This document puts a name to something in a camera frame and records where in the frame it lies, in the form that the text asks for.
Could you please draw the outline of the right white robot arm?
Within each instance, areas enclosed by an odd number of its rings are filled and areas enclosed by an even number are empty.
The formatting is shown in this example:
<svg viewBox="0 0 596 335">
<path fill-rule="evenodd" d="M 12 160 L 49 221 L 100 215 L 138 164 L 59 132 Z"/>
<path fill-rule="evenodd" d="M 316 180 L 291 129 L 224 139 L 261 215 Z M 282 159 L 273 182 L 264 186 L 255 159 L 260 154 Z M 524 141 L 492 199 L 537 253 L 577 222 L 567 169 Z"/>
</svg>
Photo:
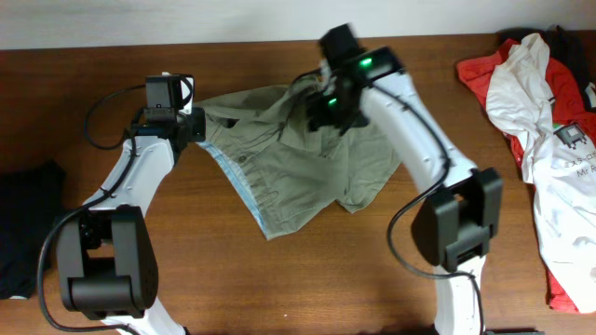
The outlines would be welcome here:
<svg viewBox="0 0 596 335">
<path fill-rule="evenodd" d="M 449 140 L 389 47 L 368 50 L 349 25 L 318 41 L 322 87 L 307 100 L 308 127 L 376 126 L 418 191 L 390 220 L 386 242 L 410 273 L 436 284 L 438 334 L 483 334 L 481 272 L 498 231 L 503 182 Z"/>
</svg>

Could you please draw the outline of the khaki green shorts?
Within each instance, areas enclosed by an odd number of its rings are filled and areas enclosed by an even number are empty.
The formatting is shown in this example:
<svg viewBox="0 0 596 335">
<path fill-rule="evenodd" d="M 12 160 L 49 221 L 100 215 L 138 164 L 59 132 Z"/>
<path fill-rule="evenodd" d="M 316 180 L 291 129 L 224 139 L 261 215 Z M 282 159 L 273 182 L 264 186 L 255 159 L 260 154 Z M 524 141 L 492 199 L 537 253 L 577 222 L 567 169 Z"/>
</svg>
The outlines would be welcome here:
<svg viewBox="0 0 596 335">
<path fill-rule="evenodd" d="M 200 147 L 220 166 L 266 239 L 299 231 L 336 202 L 366 208 L 400 165 L 381 131 L 369 125 L 345 135 L 333 127 L 311 132 L 305 98 L 309 75 L 296 83 L 200 101 L 206 135 Z"/>
</svg>

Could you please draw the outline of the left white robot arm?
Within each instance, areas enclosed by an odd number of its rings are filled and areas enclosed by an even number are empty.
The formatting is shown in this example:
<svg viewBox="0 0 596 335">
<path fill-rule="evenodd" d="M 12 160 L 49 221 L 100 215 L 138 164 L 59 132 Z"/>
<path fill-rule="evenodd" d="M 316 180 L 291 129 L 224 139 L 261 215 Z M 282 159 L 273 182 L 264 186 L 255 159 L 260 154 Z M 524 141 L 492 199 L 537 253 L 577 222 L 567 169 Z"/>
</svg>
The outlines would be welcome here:
<svg viewBox="0 0 596 335">
<path fill-rule="evenodd" d="M 150 75 L 146 103 L 118 143 L 122 153 L 101 188 L 65 215 L 40 255 L 56 250 L 61 302 L 122 334 L 185 334 L 157 297 L 156 256 L 144 221 L 181 152 L 205 138 L 190 74 Z"/>
</svg>

